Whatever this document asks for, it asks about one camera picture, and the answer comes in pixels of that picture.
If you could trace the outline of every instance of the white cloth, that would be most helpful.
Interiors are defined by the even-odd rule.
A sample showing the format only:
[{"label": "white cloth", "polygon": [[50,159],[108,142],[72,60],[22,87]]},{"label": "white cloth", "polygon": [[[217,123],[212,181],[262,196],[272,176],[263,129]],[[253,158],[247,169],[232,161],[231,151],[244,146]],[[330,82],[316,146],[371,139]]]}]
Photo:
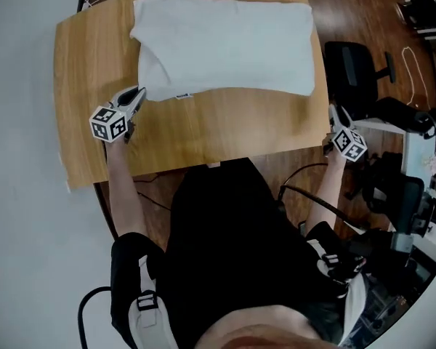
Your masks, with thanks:
[{"label": "white cloth", "polygon": [[362,274],[357,274],[349,283],[349,291],[347,292],[346,305],[344,308],[344,334],[341,342],[349,336],[354,329],[355,324],[365,310],[366,305],[366,286]]},{"label": "white cloth", "polygon": [[298,95],[315,88],[306,4],[136,0],[134,16],[139,84],[149,100],[228,87]]}]

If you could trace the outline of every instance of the person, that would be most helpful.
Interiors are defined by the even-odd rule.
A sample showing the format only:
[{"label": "person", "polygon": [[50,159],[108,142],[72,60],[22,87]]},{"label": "person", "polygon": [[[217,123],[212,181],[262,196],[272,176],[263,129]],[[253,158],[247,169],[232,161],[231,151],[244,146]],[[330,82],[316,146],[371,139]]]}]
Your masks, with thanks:
[{"label": "person", "polygon": [[[165,334],[166,347],[179,349],[328,349],[347,336],[346,320],[352,329],[359,316],[353,323],[347,317],[351,286],[320,269],[313,246],[336,253],[335,214],[313,204],[301,234],[249,159],[192,167],[173,198],[164,252],[149,239],[123,139],[105,148],[119,235],[112,248],[111,315],[131,348],[163,348],[155,342]],[[336,149],[331,152],[317,192],[333,206],[344,165]],[[143,297],[152,304],[145,306]],[[157,316],[149,318],[150,309]],[[161,334],[151,336],[146,330],[159,319]]]}]

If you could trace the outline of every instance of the white box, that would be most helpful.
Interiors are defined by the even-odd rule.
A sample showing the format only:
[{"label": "white box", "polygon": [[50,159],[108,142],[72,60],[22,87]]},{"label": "white box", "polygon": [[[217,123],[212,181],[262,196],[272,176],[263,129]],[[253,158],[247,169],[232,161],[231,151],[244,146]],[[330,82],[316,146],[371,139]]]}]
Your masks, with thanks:
[{"label": "white box", "polygon": [[336,133],[333,143],[341,155],[350,161],[357,161],[367,150],[363,137],[346,127]]},{"label": "white box", "polygon": [[127,117],[123,111],[98,106],[89,119],[92,135],[99,140],[111,143],[127,131]]}]

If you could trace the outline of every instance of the white floor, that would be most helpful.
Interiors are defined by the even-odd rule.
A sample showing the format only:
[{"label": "white floor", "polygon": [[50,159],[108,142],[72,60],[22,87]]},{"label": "white floor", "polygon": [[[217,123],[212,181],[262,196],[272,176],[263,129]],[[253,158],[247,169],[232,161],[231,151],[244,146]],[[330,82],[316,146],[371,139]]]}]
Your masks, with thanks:
[{"label": "white floor", "polygon": [[[0,349],[79,348],[79,301],[109,284],[112,241],[95,194],[69,194],[58,158],[54,28],[76,5],[0,0]],[[108,294],[85,318],[89,348],[126,348]],[[372,347],[436,347],[436,280]]]}]

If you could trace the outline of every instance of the black office chair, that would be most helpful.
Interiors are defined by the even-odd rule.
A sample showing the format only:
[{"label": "black office chair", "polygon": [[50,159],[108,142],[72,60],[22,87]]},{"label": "black office chair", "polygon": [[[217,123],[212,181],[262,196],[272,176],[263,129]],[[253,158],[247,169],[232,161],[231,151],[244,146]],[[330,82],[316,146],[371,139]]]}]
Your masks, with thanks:
[{"label": "black office chair", "polygon": [[343,106],[352,120],[368,118],[372,104],[378,100],[378,79],[389,76],[391,83],[395,82],[394,61],[390,53],[384,54],[387,67],[376,71],[365,45],[344,41],[325,44],[330,98]]}]

